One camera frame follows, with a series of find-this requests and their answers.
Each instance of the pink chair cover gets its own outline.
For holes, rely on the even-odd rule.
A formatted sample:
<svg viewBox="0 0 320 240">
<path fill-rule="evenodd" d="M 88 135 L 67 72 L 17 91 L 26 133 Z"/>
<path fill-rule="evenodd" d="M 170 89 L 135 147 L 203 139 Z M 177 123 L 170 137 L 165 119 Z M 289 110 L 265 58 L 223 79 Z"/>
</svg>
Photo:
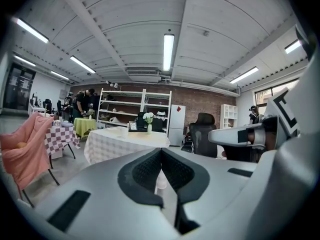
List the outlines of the pink chair cover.
<svg viewBox="0 0 320 240">
<path fill-rule="evenodd" d="M 46 118 L 35 112 L 14 133 L 0 135 L 4 168 L 13 176 L 19 191 L 49 169 L 49 157 L 44 140 L 53 120 L 53 117 Z M 20 142 L 27 145 L 16 148 Z"/>
</svg>

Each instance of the white refrigerator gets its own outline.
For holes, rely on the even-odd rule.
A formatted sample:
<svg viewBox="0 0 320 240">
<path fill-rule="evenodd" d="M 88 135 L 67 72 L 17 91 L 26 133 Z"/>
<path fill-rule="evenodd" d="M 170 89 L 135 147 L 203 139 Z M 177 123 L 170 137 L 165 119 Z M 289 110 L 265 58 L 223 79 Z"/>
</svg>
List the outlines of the white refrigerator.
<svg viewBox="0 0 320 240">
<path fill-rule="evenodd" d="M 181 146 L 184 139 L 186 106 L 171 105 L 169 141 L 171 146 Z"/>
</svg>

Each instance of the fluorescent light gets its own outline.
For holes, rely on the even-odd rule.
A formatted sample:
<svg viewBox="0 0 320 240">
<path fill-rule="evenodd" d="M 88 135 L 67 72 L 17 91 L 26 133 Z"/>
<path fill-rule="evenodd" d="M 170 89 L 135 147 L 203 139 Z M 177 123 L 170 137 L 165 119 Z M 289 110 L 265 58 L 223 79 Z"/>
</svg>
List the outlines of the fluorescent light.
<svg viewBox="0 0 320 240">
<path fill-rule="evenodd" d="M 96 71 L 94 71 L 92 68 L 88 67 L 86 64 L 82 63 L 80 60 L 78 60 L 75 56 L 70 57 L 71 60 L 73 60 L 75 63 L 79 64 L 81 67 L 88 70 L 90 73 L 95 74 Z"/>
<path fill-rule="evenodd" d="M 293 50 L 297 49 L 299 46 L 301 46 L 301 43 L 299 40 L 294 41 L 292 44 L 284 48 L 286 54 L 291 53 Z"/>
<path fill-rule="evenodd" d="M 51 71 L 51 73 L 52 73 L 52 74 L 55 74 L 55 75 L 58 76 L 58 77 L 61 77 L 61 78 L 64 78 L 64 79 L 69 80 L 68 77 L 65 77 L 65 76 L 63 76 L 63 75 L 61 75 L 61 74 L 58 74 L 58 73 L 54 72 L 54 71 Z"/>
<path fill-rule="evenodd" d="M 48 39 L 45 38 L 42 34 L 40 34 L 38 31 L 36 31 L 35 29 L 33 29 L 31 26 L 29 26 L 27 23 L 23 22 L 21 19 L 17 19 L 16 23 L 23 27 L 26 31 L 30 32 L 32 35 L 34 35 L 35 37 L 39 38 L 41 41 L 48 43 Z"/>
<path fill-rule="evenodd" d="M 253 73 L 257 72 L 259 69 L 255 66 L 253 69 L 250 69 L 248 72 L 238 76 L 237 78 L 233 79 L 232 81 L 230 81 L 231 84 L 234 84 L 250 75 L 252 75 Z"/>
<path fill-rule="evenodd" d="M 17 56 L 17 55 L 14 55 L 13 57 L 15 57 L 16 59 L 18 59 L 18 60 L 20 60 L 20 61 L 22 61 L 22 62 L 25 62 L 25 63 L 28 63 L 29 65 L 31 65 L 31 66 L 36 66 L 36 64 L 34 64 L 34 63 L 32 63 L 32 62 L 30 62 L 30 61 L 27 61 L 27 60 L 25 60 L 24 58 L 20 58 L 19 56 Z"/>
<path fill-rule="evenodd" d="M 163 71 L 169 71 L 171 66 L 172 50 L 174 48 L 175 36 L 173 34 L 164 35 L 163 46 Z"/>
</svg>

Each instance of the green tablecloth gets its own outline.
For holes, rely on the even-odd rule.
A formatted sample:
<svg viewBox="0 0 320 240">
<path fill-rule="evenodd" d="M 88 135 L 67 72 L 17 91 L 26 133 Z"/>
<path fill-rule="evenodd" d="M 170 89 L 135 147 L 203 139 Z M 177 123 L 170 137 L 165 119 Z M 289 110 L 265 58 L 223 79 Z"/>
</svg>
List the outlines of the green tablecloth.
<svg viewBox="0 0 320 240">
<path fill-rule="evenodd" d="M 87 118 L 75 118 L 73 123 L 75 133 L 81 137 L 84 137 L 88 130 L 96 130 L 96 120 Z"/>
</svg>

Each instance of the checkered tablecloth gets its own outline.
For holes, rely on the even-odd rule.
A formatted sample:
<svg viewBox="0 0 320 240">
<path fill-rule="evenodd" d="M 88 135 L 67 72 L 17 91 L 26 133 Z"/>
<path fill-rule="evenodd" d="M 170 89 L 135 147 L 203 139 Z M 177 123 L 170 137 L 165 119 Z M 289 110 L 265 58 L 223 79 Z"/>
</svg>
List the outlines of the checkered tablecloth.
<svg viewBox="0 0 320 240">
<path fill-rule="evenodd" d="M 129 132 L 121 137 L 120 127 L 93 130 L 84 147 L 84 156 L 90 164 L 129 155 L 151 148 L 168 148 L 170 141 L 165 133 Z"/>
<path fill-rule="evenodd" d="M 68 143 L 72 143 L 77 149 L 80 148 L 74 127 L 52 127 L 46 131 L 44 145 L 49 156 Z"/>
</svg>

